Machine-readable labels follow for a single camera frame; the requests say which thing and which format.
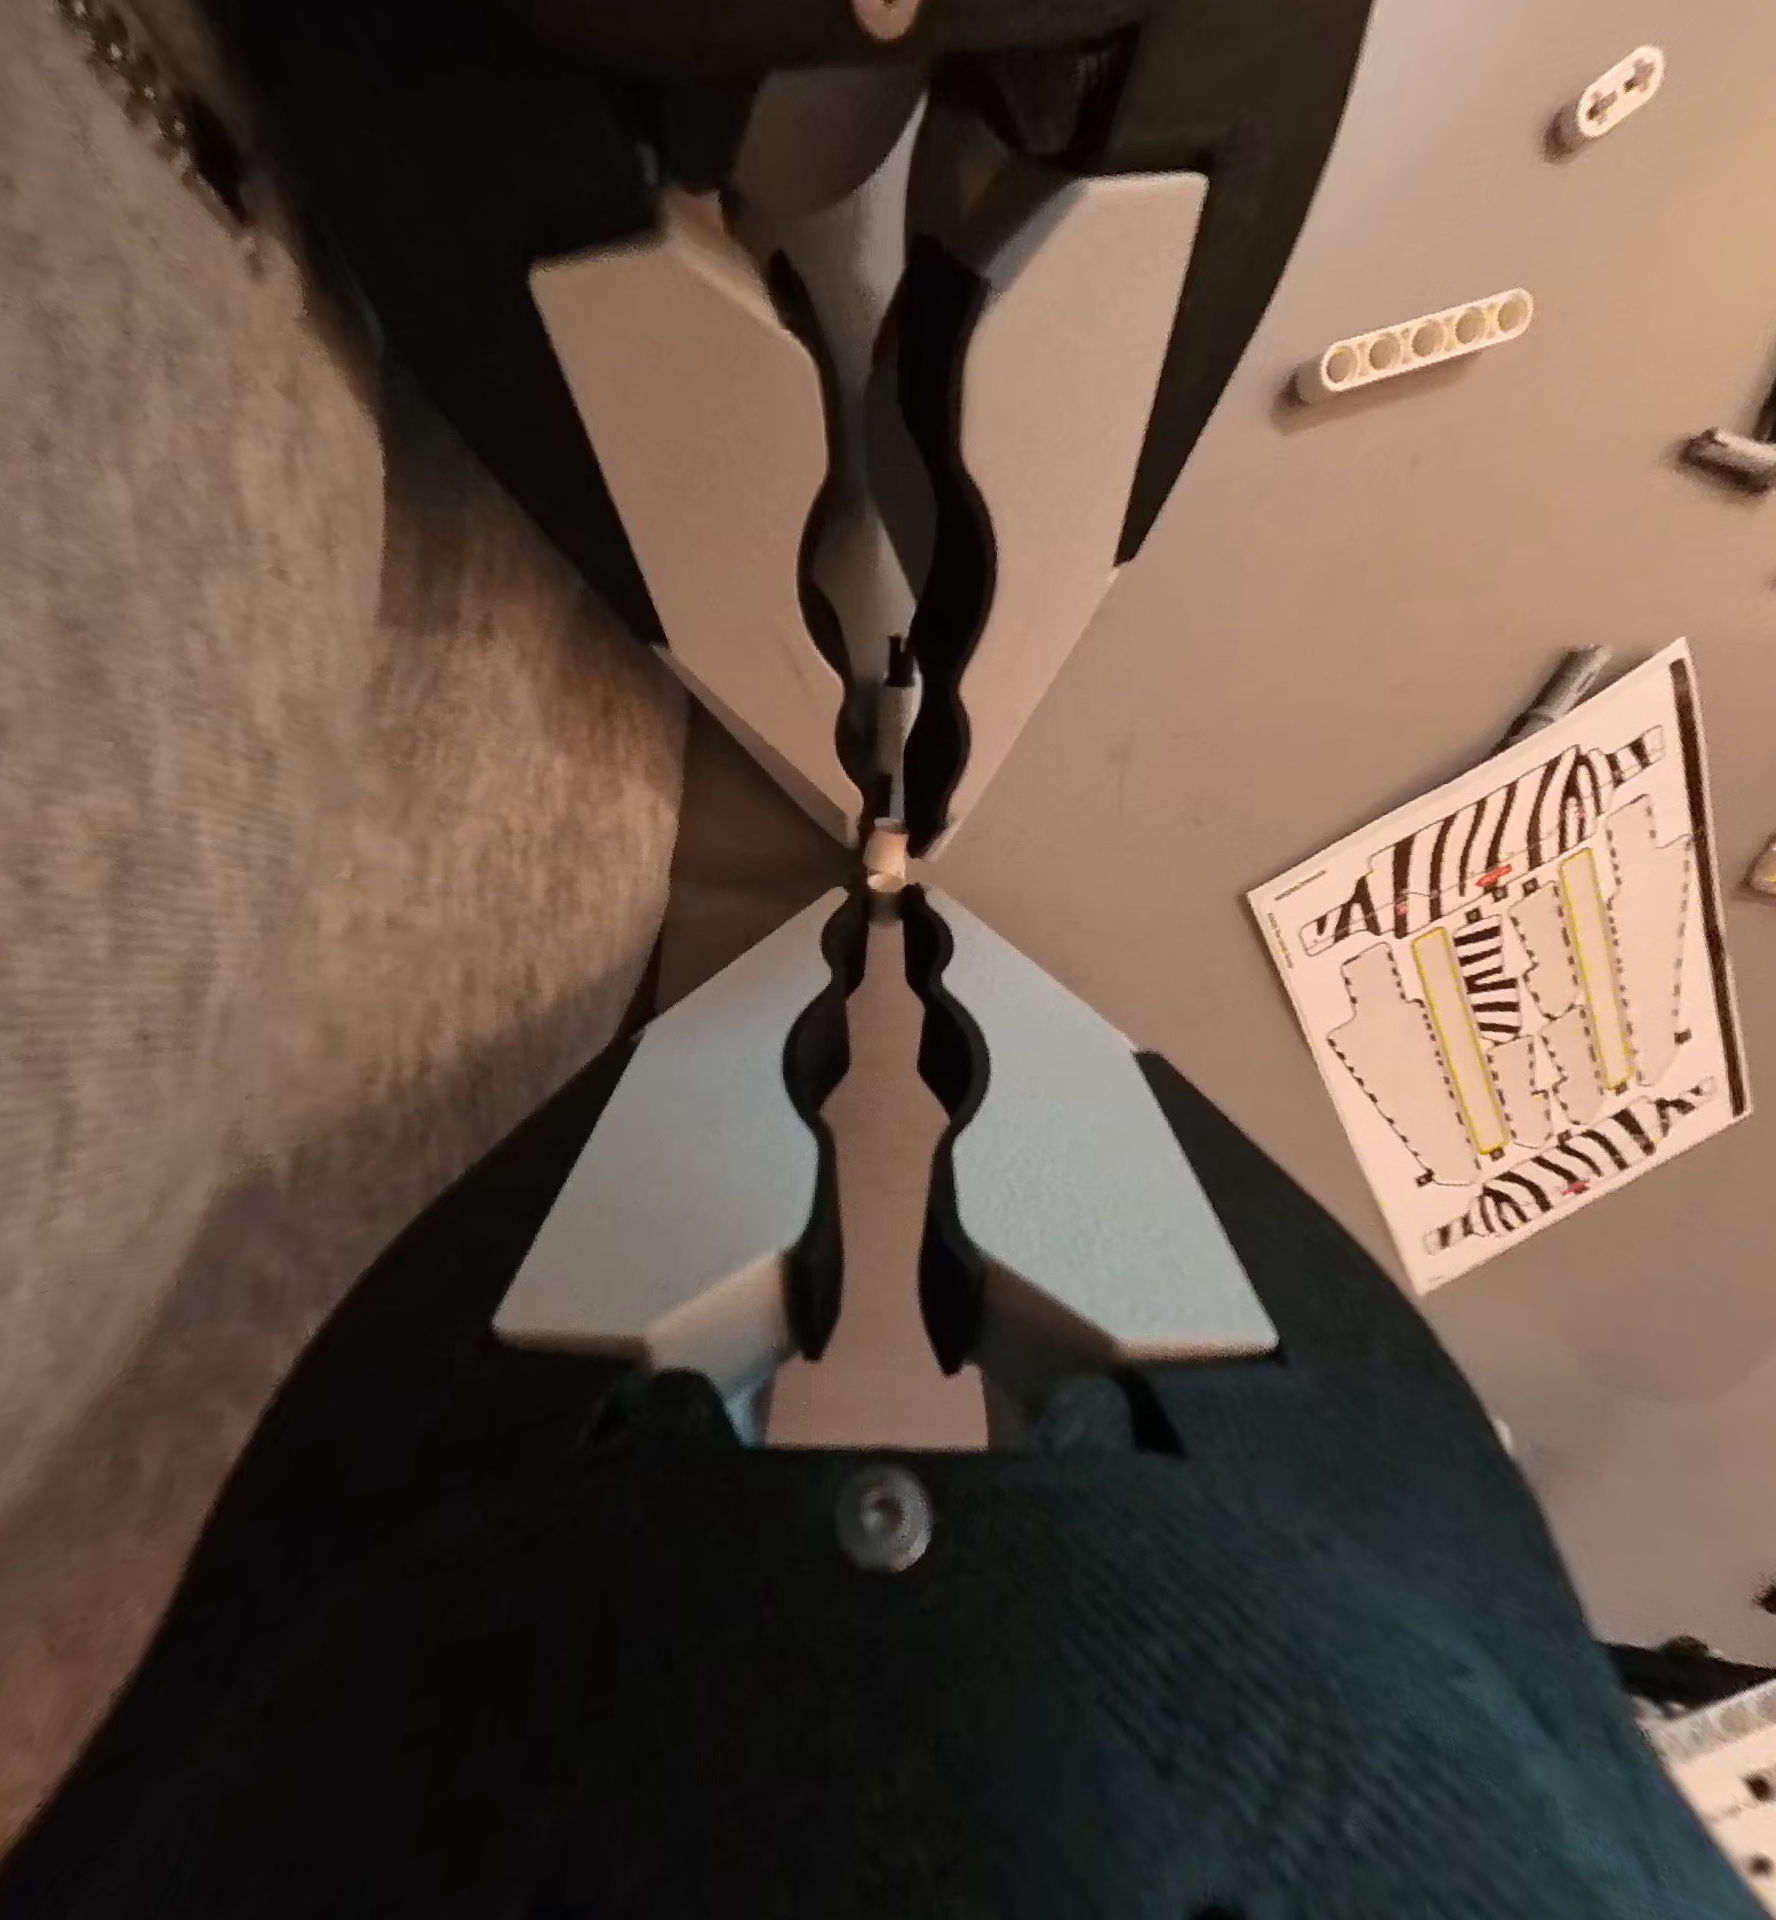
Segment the short white lego beam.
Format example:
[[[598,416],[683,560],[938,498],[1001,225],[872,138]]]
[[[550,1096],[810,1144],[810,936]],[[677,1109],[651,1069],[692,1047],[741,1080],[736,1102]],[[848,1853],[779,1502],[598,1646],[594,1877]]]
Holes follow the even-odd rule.
[[[1622,129],[1635,110],[1642,110],[1669,77],[1669,56],[1658,42],[1642,42],[1588,82],[1570,104],[1560,104],[1547,122],[1547,154],[1578,154],[1605,133]]]

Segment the zebra sticker sheet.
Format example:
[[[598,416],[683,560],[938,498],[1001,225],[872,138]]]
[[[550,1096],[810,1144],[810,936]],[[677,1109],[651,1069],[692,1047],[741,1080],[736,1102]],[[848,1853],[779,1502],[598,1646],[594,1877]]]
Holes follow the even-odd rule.
[[[1423,1297],[1752,1117],[1692,640],[1243,904]]]

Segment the grey zip sweatshirt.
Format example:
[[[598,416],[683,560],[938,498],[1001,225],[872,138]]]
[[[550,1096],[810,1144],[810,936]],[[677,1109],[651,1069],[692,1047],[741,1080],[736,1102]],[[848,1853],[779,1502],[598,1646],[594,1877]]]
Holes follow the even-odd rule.
[[[677,834],[683,694],[268,158],[195,6],[0,6],[0,1853]]]

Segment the white lego connector assembly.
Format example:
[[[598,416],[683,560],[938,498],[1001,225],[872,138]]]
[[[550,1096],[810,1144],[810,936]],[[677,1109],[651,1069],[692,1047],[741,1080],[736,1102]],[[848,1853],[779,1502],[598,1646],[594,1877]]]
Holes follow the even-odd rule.
[[[907,881],[907,743],[923,706],[923,680],[907,635],[891,635],[885,675],[872,688],[872,763],[865,784],[862,867],[872,894]]]

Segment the light grey lego pin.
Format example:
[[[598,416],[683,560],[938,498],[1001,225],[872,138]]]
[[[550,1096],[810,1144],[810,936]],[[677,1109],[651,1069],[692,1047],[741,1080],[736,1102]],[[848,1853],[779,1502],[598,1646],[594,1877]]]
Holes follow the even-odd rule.
[[[1553,664],[1547,682],[1531,694],[1531,706],[1514,719],[1514,724],[1499,735],[1494,755],[1525,743],[1531,735],[1554,724],[1566,714],[1575,714],[1606,671],[1614,648],[1588,644],[1566,648]]]

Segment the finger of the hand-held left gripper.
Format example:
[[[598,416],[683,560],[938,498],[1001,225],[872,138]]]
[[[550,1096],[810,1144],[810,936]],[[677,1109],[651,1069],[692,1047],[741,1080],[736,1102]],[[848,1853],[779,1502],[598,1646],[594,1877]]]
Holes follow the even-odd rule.
[[[922,570],[911,857],[945,851],[1122,570],[1208,194],[1073,175],[907,234],[880,370],[911,475],[880,478],[880,515]]]
[[[712,194],[675,188],[651,234],[544,258],[526,282],[660,663],[836,841],[857,841],[848,680],[802,602],[831,478],[819,355]]]

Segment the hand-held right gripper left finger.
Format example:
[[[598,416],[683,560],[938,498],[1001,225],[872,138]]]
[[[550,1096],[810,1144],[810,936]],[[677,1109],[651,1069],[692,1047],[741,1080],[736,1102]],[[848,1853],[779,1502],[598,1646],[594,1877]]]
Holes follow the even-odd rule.
[[[505,1345],[692,1371],[732,1403],[824,1356],[848,1271],[824,1102],[865,970],[871,904],[838,888],[648,1022],[491,1314]]]

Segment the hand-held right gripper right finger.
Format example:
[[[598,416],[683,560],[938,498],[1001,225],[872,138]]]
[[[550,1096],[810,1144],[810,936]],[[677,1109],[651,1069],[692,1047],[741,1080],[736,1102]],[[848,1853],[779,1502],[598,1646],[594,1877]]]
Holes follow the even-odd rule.
[[[1127,1034],[935,888],[898,894],[923,1008],[917,1071],[944,1106],[922,1309],[992,1423],[1063,1378],[1281,1348]]]

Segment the white lego beam with holes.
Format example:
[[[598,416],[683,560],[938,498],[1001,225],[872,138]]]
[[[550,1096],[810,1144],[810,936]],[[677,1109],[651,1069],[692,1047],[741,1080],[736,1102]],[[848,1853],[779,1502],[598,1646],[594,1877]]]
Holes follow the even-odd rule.
[[[1519,283],[1399,324],[1350,333],[1295,368],[1294,398],[1320,407],[1413,370],[1441,370],[1447,363],[1522,341],[1531,324],[1536,295]]]

